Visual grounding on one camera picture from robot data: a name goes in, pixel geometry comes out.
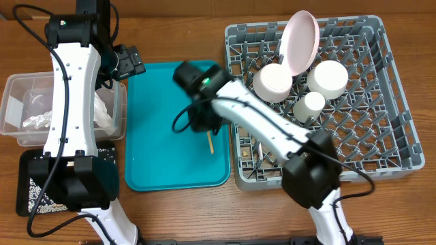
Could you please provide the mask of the white cup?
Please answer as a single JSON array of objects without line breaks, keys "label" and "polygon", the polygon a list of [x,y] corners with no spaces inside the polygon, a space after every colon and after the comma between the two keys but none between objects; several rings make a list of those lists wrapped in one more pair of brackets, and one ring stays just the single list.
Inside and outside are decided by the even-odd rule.
[{"label": "white cup", "polygon": [[316,119],[323,110],[325,102],[326,100],[321,93],[307,93],[294,105],[294,117],[301,123],[305,123],[309,118]]}]

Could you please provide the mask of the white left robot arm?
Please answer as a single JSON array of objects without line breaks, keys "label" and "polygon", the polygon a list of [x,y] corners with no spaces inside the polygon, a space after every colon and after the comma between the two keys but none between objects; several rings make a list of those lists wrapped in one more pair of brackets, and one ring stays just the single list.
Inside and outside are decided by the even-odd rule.
[{"label": "white left robot arm", "polygon": [[115,45],[118,16],[109,1],[78,1],[73,14],[51,14],[38,41],[52,58],[54,91],[50,131],[29,175],[40,196],[87,220],[104,244],[143,244],[119,196],[119,171],[99,157],[95,141],[95,91],[143,74],[135,46]]}]

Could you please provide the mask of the white plastic fork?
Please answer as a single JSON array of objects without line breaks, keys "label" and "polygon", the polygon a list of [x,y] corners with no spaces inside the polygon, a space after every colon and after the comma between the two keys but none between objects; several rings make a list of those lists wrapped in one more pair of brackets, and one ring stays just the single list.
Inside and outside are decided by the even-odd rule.
[{"label": "white plastic fork", "polygon": [[258,159],[262,162],[264,159],[264,155],[263,155],[263,149],[262,149],[262,143],[260,142],[258,144]]}]

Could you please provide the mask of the large white plate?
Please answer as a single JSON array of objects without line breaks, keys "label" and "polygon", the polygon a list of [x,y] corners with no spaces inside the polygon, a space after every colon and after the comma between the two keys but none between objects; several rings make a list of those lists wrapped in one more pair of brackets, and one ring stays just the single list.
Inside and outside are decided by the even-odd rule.
[{"label": "large white plate", "polygon": [[281,64],[292,76],[308,70],[315,60],[320,42],[320,28],[315,17],[306,10],[296,12],[287,22],[281,37]]}]

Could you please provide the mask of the white paper napkin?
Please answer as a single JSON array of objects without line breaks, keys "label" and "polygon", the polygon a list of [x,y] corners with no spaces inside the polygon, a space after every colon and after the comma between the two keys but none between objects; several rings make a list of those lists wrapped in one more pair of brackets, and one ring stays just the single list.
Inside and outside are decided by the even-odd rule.
[{"label": "white paper napkin", "polygon": [[26,119],[23,123],[23,127],[34,127],[39,129],[41,127],[48,128],[51,125],[52,111],[45,112],[44,114],[39,114],[37,116],[31,116]]}]

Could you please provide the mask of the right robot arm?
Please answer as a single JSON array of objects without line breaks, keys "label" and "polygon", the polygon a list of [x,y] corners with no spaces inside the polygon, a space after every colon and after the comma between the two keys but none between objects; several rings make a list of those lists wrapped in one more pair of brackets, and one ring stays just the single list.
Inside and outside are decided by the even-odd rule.
[{"label": "right robot arm", "polygon": [[283,162],[281,186],[309,211],[316,228],[312,243],[382,244],[380,238],[355,234],[347,224],[341,202],[353,196],[341,194],[340,182],[347,165],[328,132],[312,133],[284,119],[218,65],[202,71],[184,61],[173,79],[192,100],[183,109],[187,128],[217,134],[225,124],[236,123]]}]

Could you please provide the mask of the wooden chopstick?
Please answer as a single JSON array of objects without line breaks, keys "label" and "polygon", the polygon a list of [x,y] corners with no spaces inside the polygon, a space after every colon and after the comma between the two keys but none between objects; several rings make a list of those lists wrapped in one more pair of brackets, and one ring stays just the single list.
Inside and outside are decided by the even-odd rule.
[{"label": "wooden chopstick", "polygon": [[209,148],[210,148],[210,152],[211,152],[211,154],[214,154],[215,149],[214,149],[214,146],[213,146],[211,131],[207,131],[206,134],[207,134],[207,138],[208,138],[208,145],[209,145]]}]

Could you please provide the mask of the white bowl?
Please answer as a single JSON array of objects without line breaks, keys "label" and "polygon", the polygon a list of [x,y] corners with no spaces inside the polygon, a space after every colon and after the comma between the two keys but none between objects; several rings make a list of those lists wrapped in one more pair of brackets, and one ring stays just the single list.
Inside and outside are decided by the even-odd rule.
[{"label": "white bowl", "polygon": [[348,72],[340,62],[327,60],[316,65],[307,76],[311,92],[318,92],[326,99],[340,97],[346,89]]}]

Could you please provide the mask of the pink saucer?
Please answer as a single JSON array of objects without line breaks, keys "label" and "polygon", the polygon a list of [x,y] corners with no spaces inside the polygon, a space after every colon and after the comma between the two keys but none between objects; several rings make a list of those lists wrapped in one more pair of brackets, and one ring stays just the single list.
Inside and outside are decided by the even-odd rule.
[{"label": "pink saucer", "polygon": [[290,70],[284,65],[271,63],[265,65],[253,77],[256,95],[267,102],[279,103],[285,100],[292,87]]}]

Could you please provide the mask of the cooked rice with peanuts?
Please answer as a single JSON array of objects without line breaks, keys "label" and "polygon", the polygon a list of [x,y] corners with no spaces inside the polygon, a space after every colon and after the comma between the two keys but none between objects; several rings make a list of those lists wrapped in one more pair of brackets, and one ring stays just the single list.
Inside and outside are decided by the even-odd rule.
[{"label": "cooked rice with peanuts", "polygon": [[29,210],[37,213],[83,208],[107,209],[119,194],[117,152],[112,142],[97,144],[96,157],[77,155],[60,160],[48,188],[42,188],[54,167],[55,159],[41,151],[27,163],[29,175]]}]

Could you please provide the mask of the white tissue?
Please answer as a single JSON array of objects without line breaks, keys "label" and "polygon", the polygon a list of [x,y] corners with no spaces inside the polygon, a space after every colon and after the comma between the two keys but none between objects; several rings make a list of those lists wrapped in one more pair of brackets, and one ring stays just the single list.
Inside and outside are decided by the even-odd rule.
[{"label": "white tissue", "polygon": [[100,99],[97,93],[94,98],[94,122],[99,128],[102,128],[107,134],[114,133],[112,128],[113,119],[108,114],[106,104]]}]

